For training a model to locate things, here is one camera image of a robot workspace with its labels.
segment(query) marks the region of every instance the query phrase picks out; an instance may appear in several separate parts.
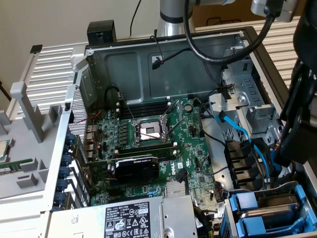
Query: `warning label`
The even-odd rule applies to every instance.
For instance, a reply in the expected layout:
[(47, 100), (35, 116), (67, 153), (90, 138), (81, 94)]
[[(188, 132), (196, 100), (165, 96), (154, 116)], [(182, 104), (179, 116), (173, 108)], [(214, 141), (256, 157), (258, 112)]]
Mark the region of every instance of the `warning label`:
[(150, 204), (141, 202), (108, 207), (105, 238), (151, 238)]

